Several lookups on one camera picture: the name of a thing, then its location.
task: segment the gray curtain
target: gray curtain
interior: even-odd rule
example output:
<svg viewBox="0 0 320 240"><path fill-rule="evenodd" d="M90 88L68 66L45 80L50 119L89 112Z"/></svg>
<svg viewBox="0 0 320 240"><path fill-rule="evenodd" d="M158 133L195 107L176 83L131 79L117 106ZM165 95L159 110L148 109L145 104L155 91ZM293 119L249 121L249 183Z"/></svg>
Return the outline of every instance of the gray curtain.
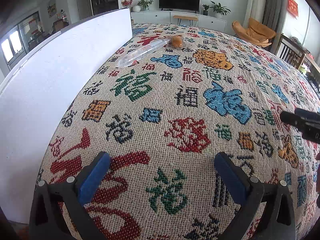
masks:
<svg viewBox="0 0 320 240"><path fill-rule="evenodd" d="M262 24L277 31L282 0L266 0Z"/></svg>

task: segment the red banner with chinese characters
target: red banner with chinese characters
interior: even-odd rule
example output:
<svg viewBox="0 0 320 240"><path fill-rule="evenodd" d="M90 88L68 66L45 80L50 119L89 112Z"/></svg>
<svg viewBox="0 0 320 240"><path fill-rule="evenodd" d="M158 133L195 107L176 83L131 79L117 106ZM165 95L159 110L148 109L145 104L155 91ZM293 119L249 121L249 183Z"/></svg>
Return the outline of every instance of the red banner with chinese characters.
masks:
<svg viewBox="0 0 320 240"><path fill-rule="evenodd" d="M288 0L287 10L292 16L294 16L294 17L299 16L298 4L294 0Z"/></svg>

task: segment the orange chair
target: orange chair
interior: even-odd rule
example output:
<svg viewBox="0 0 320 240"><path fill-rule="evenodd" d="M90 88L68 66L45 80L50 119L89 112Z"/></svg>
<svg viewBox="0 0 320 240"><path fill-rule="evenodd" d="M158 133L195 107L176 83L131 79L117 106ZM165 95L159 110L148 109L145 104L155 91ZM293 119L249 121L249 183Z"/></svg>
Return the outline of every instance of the orange chair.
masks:
<svg viewBox="0 0 320 240"><path fill-rule="evenodd" d="M244 41L250 42L260 47L267 47L272 43L269 39L276 36L276 32L267 26L259 23L253 18L249 18L249 28L245 29L238 21L232 23L235 33Z"/></svg>

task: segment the framed picture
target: framed picture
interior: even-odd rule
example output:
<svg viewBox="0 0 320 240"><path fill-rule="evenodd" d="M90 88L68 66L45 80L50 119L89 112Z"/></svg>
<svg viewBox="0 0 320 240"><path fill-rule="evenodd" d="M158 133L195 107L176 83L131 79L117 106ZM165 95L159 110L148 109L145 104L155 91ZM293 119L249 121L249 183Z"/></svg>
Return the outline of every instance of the framed picture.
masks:
<svg viewBox="0 0 320 240"><path fill-rule="evenodd" d="M49 18L51 18L53 15L57 13L57 8L56 8L56 0L50 0L48 2L48 14Z"/></svg>
<svg viewBox="0 0 320 240"><path fill-rule="evenodd" d="M294 17L298 17L298 4L294 0L288 0L287 11Z"/></svg>

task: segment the white tv cabinet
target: white tv cabinet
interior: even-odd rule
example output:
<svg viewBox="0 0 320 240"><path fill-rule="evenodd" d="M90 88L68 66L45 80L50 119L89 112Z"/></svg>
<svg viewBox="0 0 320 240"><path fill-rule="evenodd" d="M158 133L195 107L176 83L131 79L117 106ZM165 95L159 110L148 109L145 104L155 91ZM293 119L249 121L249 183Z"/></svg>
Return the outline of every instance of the white tv cabinet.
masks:
<svg viewBox="0 0 320 240"><path fill-rule="evenodd" d="M174 15L197 17L198 21L193 21L193 26L206 28L224 33L227 21L215 17L205 16L196 13L184 13L177 11L140 11L132 12L131 18L134 23L173 23L178 24L178 19ZM180 24L190 25L189 20L181 20Z"/></svg>

